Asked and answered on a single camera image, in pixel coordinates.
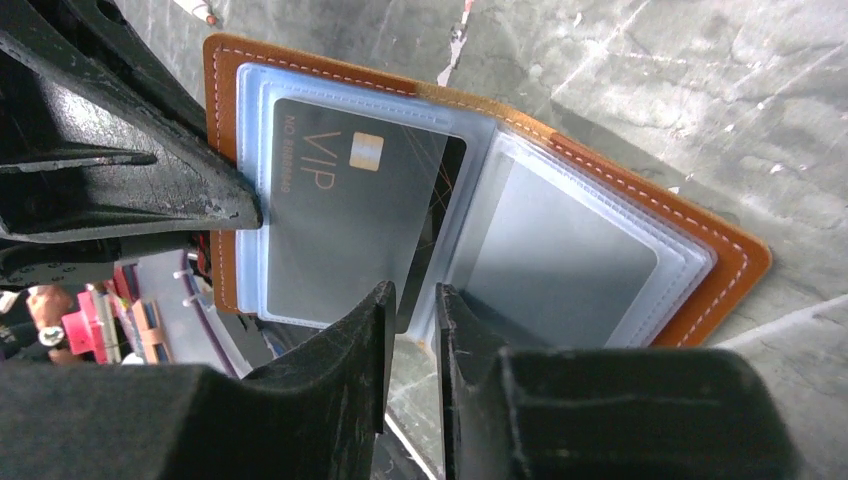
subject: black card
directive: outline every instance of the black card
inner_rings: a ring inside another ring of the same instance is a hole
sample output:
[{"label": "black card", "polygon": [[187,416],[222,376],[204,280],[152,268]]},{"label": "black card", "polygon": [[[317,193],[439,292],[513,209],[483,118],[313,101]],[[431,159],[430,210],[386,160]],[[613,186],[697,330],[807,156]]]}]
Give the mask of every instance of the black card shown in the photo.
[{"label": "black card", "polygon": [[464,151],[446,135],[278,100],[268,312],[331,323],[383,280],[414,305]]}]

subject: gray marble surface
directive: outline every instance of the gray marble surface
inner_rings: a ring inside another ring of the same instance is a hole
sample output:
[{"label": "gray marble surface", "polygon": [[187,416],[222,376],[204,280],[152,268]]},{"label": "gray marble surface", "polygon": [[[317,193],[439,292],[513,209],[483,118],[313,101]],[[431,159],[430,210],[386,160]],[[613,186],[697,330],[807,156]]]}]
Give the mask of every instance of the gray marble surface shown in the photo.
[{"label": "gray marble surface", "polygon": [[[212,30],[165,0],[117,3],[201,99]],[[434,83],[463,7],[211,3],[225,31]],[[847,25],[844,0],[476,0],[448,80],[536,114],[771,245],[772,272],[711,341],[763,374],[809,478],[848,478]],[[397,398],[432,397],[426,381],[399,388]],[[429,444],[429,427],[414,423]]]}]

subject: white stitching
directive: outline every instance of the white stitching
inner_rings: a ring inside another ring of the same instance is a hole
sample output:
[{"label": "white stitching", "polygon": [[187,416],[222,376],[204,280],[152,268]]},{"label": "white stitching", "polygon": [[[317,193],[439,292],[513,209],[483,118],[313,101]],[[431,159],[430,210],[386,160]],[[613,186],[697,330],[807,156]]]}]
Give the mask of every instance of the white stitching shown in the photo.
[{"label": "white stitching", "polygon": [[[219,107],[218,107],[218,54],[221,51],[224,51],[224,52],[227,52],[227,53],[236,53],[236,54],[243,55],[243,56],[246,56],[246,57],[256,58],[258,60],[266,60],[268,62],[277,63],[277,64],[280,64],[280,65],[285,65],[285,66],[288,66],[290,68],[297,68],[299,70],[309,71],[309,72],[324,75],[324,76],[327,76],[327,77],[330,77],[330,78],[341,79],[341,80],[344,80],[346,82],[353,82],[353,83],[373,86],[373,87],[379,88],[381,90],[386,90],[388,92],[400,93],[400,94],[407,95],[407,96],[410,96],[410,97],[417,96],[415,92],[407,92],[405,90],[399,90],[399,89],[395,89],[395,88],[391,88],[391,87],[386,87],[386,86],[383,86],[383,85],[380,85],[380,84],[375,84],[373,82],[369,82],[369,81],[365,81],[365,80],[359,80],[359,79],[356,79],[356,78],[342,77],[341,75],[334,74],[334,73],[328,72],[326,70],[320,70],[320,69],[317,69],[317,68],[311,68],[311,67],[304,66],[304,65],[298,65],[296,63],[287,62],[285,60],[279,60],[279,59],[276,59],[276,58],[265,57],[264,55],[257,55],[257,54],[253,54],[253,53],[250,53],[250,52],[244,52],[244,51],[238,50],[238,49],[224,48],[223,45],[219,45],[218,48],[215,49],[215,52],[212,53],[212,70],[213,70],[213,80],[214,80],[214,88],[215,88],[215,95],[214,95],[215,96],[215,138],[216,138],[218,150],[221,149],[221,118],[220,118],[220,111],[219,111]],[[516,122],[516,121],[514,121],[510,118],[506,118],[503,115],[499,115],[496,112],[493,112],[491,110],[486,110],[486,109],[483,109],[483,108],[480,108],[480,107],[475,107],[473,105],[468,105],[468,104],[465,104],[465,103],[462,103],[462,102],[457,102],[455,100],[450,100],[450,99],[447,99],[447,98],[433,97],[433,99],[438,100],[438,101],[443,102],[443,103],[450,104],[450,105],[456,105],[456,106],[462,107],[466,110],[474,110],[474,111],[477,111],[477,112],[480,112],[480,113],[484,113],[486,115],[499,118],[500,120],[503,120],[507,123],[515,125],[516,127],[521,128],[522,130],[533,134],[537,139],[539,139],[543,142],[547,142],[548,145],[550,145],[554,149],[558,150],[560,153],[565,154],[569,158],[572,158],[572,159],[580,162],[581,164],[585,165],[587,168],[594,169],[598,173],[605,175],[607,178],[612,179],[612,177],[610,176],[611,174],[602,171],[598,166],[594,165],[592,162],[581,158],[579,155],[574,154],[573,152],[569,151],[568,149],[563,148],[561,145],[557,144],[553,140],[551,140],[549,138],[545,138],[544,135],[542,135],[541,133],[537,132],[536,130],[534,130],[534,129],[526,126],[526,125],[523,125],[519,122]],[[639,190],[636,187],[628,185],[624,180],[619,179],[619,178],[615,178],[615,180],[616,180],[616,182],[620,183],[621,185],[624,185],[628,190],[635,191],[640,196],[646,197],[647,199],[649,199],[651,201],[652,204],[659,205],[664,210],[666,210],[667,212],[670,212],[670,213],[672,213],[672,214],[674,214],[674,215],[676,215],[680,218],[683,218],[687,222],[690,222],[690,223],[693,223],[697,226],[700,226],[706,232],[710,231],[710,229],[706,225],[700,225],[697,220],[683,215],[681,212],[678,212],[677,210],[672,209],[668,205],[659,203],[656,199],[651,197],[649,194]],[[712,312],[713,309],[724,299],[724,297],[727,295],[727,292],[729,292],[739,282],[739,279],[742,277],[742,274],[748,268],[749,257],[748,257],[747,252],[745,252],[745,249],[742,248],[741,245],[739,245],[738,243],[735,243],[735,242],[731,242],[730,239],[727,238],[726,235],[719,233],[715,229],[712,230],[712,234],[715,235],[716,238],[720,238],[725,243],[730,244],[733,247],[733,249],[735,249],[736,251],[738,251],[741,254],[741,256],[742,256],[742,266],[739,267],[739,270],[736,271],[736,274],[733,276],[733,278],[730,280],[730,283],[727,284],[727,286],[724,288],[724,290],[722,290],[718,294],[718,296],[715,299],[713,299],[712,303],[704,311],[704,313],[702,313],[701,316],[698,317],[697,320],[695,320],[695,323],[692,324],[692,327],[689,328],[689,331],[686,332],[686,334],[683,336],[683,338],[679,342],[677,342],[678,347],[680,347],[684,343],[686,343],[686,341],[689,339],[689,337],[691,337],[695,333],[695,330],[698,329],[698,327],[701,325],[701,323],[704,321],[704,319],[707,317],[707,315],[709,315],[710,312]],[[226,290],[225,290],[225,286],[224,286],[225,285],[225,282],[224,282],[224,258],[223,258],[222,248],[223,247],[221,246],[221,241],[219,239],[218,240],[218,261],[219,261],[219,271],[220,271],[220,278],[221,278],[221,301],[224,303],[225,306],[227,306],[229,308],[235,308],[235,307],[229,305],[226,301],[226,295],[225,295]]]}]

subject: pink object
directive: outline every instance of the pink object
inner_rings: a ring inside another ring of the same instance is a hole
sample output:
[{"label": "pink object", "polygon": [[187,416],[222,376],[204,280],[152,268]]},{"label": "pink object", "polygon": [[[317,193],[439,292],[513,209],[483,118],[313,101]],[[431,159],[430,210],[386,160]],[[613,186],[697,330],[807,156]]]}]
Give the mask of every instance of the pink object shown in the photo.
[{"label": "pink object", "polygon": [[97,363],[109,363],[100,322],[97,319],[97,310],[91,301],[91,293],[80,293],[77,295],[77,302],[80,310],[62,317],[62,325],[65,327],[65,335],[68,336],[71,353],[81,355],[92,352]]}]

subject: brown leather wallet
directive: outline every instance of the brown leather wallet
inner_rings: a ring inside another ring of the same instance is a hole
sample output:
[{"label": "brown leather wallet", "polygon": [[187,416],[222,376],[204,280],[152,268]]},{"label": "brown leather wallet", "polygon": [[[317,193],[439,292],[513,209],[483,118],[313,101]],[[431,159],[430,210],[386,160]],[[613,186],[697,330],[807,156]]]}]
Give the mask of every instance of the brown leather wallet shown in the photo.
[{"label": "brown leather wallet", "polygon": [[[771,266],[771,253],[761,240],[528,115],[490,99],[228,34],[208,37],[203,57],[209,144],[234,163],[236,71],[244,63],[264,64],[495,118],[534,143],[553,150],[563,162],[642,205],[665,223],[700,239],[715,251],[716,264],[653,345],[680,347],[702,343]],[[217,307],[240,313],[236,307],[235,232],[212,232],[211,256]]]}]

